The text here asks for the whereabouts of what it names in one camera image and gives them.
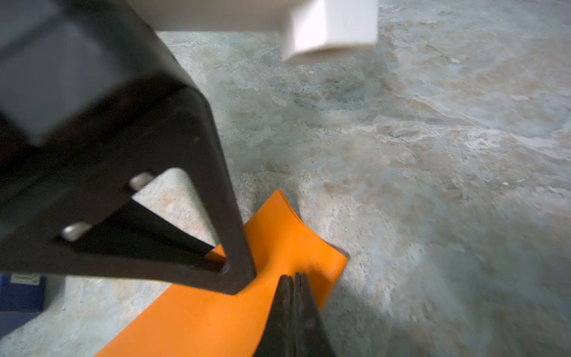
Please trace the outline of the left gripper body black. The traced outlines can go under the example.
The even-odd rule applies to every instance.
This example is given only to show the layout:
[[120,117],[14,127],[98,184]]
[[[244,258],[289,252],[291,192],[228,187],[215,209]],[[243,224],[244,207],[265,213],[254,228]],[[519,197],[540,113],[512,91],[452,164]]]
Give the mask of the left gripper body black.
[[1,165],[115,131],[192,83],[124,1],[3,1]]

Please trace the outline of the orange square paper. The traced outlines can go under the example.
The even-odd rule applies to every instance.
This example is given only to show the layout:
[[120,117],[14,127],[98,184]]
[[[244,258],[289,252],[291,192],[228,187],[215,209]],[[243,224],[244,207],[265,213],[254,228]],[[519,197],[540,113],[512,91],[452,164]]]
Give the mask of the orange square paper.
[[307,275],[319,308],[348,259],[308,228],[281,190],[245,224],[256,279],[237,295],[172,285],[100,356],[252,356],[281,276]]

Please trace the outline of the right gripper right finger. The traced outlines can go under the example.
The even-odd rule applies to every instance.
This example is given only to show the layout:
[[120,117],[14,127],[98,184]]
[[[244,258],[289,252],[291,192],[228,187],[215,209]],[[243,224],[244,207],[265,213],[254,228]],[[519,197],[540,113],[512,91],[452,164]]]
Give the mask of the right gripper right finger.
[[294,277],[294,356],[335,356],[306,275]]

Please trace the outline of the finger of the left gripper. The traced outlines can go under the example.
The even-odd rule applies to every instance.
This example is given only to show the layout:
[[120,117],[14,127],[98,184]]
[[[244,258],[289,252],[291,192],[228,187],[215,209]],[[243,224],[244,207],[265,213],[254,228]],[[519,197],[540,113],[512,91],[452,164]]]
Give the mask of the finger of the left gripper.
[[202,93],[4,167],[1,271],[247,287],[257,271]]

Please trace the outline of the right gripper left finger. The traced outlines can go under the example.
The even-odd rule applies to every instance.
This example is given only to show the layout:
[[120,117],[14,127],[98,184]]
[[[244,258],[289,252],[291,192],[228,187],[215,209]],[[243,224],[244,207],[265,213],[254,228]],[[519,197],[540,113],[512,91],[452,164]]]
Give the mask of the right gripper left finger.
[[290,276],[282,275],[254,357],[294,356],[293,307],[294,281]]

